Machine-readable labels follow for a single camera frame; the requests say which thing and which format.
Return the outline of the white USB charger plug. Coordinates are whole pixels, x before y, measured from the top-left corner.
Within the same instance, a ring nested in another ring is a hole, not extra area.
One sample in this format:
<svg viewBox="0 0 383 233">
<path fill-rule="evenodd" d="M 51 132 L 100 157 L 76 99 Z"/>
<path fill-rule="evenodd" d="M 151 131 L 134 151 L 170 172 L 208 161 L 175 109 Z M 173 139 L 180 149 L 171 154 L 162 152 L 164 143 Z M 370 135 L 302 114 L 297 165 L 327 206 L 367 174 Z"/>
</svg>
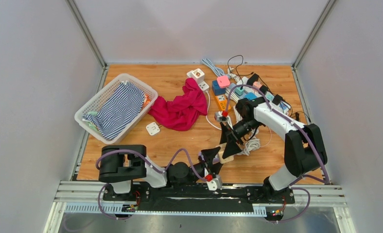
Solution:
<svg viewBox="0 0 383 233">
<path fill-rule="evenodd" d="M 151 122 L 146 126 L 146 130 L 150 136 L 153 136 L 160 132 L 160 126 L 156 122 Z"/>
</svg>

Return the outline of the purple USB power strip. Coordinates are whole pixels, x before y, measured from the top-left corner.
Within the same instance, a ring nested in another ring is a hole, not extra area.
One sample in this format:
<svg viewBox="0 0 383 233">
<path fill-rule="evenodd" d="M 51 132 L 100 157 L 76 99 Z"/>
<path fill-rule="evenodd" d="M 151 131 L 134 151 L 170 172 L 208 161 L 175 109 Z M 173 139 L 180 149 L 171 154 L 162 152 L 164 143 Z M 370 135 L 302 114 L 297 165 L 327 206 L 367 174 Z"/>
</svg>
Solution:
<svg viewBox="0 0 383 233">
<path fill-rule="evenodd" d="M 198 154 L 198 159 L 200 162 L 208 162 L 208 163 L 212 163 L 212 164 L 216 164 L 216 163 L 220 162 L 217 155 L 210 157 L 210 156 L 203 155 L 201 152 Z"/>
</svg>

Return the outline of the beige dragon cube adapter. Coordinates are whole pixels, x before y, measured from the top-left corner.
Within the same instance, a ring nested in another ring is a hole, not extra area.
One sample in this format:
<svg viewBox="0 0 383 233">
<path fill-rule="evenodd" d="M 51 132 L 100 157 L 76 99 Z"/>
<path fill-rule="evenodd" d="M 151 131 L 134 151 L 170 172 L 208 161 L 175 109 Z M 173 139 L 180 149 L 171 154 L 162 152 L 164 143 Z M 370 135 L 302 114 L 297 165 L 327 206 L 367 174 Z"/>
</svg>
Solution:
<svg viewBox="0 0 383 233">
<path fill-rule="evenodd" d="M 226 150 L 226 143 L 219 145 L 220 149 L 217 152 L 217 157 L 221 164 L 229 163 L 234 160 L 234 155 L 230 155 Z"/>
</svg>

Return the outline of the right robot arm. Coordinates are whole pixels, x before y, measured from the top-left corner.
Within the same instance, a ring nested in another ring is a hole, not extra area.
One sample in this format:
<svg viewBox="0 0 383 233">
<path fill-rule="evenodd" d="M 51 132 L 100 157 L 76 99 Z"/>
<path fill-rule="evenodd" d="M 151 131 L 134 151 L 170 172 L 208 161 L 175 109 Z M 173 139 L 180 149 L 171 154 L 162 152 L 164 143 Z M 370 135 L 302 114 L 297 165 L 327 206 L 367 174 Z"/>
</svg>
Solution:
<svg viewBox="0 0 383 233">
<path fill-rule="evenodd" d="M 267 126 L 284 141 L 284 164 L 264 180 L 263 196 L 268 202 L 282 197 L 282 190 L 310 171 L 325 170 L 327 154 L 320 128 L 316 124 L 304 124 L 272 107 L 270 102 L 259 97 L 243 98 L 236 105 L 242 120 L 230 126 L 221 122 L 221 144 L 225 144 L 222 159 L 242 151 L 243 137 L 259 126 Z"/>
</svg>

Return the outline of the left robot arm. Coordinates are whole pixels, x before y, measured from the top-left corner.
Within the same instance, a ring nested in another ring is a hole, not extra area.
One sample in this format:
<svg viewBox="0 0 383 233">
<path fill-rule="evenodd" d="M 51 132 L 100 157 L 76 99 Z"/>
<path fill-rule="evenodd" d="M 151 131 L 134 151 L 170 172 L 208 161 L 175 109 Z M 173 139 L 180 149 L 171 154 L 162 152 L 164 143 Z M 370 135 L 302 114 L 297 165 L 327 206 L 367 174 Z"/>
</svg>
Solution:
<svg viewBox="0 0 383 233">
<path fill-rule="evenodd" d="M 222 164 L 217 162 L 220 147 L 202 150 L 198 163 L 193 164 L 188 151 L 179 149 L 166 166 L 158 166 L 147 154 L 144 145 L 105 146 L 101 157 L 96 161 L 99 181 L 111 185 L 122 200 L 130 200 L 134 195 L 133 180 L 142 179 L 152 188 L 165 188 L 189 185 L 203 181 L 210 191 L 222 188 L 219 175 Z M 174 159 L 184 152 L 188 163 Z"/>
</svg>

